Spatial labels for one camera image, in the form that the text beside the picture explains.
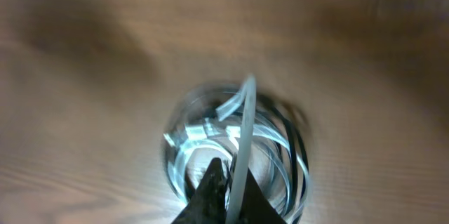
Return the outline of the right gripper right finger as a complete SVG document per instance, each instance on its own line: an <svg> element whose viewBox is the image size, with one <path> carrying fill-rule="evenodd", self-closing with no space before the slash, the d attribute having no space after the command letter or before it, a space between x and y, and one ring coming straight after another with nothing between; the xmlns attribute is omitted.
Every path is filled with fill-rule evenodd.
<svg viewBox="0 0 449 224"><path fill-rule="evenodd" d="M264 197L250 170L248 170L238 224L286 224Z"/></svg>

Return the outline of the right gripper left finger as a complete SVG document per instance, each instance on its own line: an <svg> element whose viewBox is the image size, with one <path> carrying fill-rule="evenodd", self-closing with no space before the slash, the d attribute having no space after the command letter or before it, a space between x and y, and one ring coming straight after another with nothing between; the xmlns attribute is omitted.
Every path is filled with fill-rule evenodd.
<svg viewBox="0 0 449 224"><path fill-rule="evenodd" d="M224 224L228 180L220 158L211 160L188 205L172 224Z"/></svg>

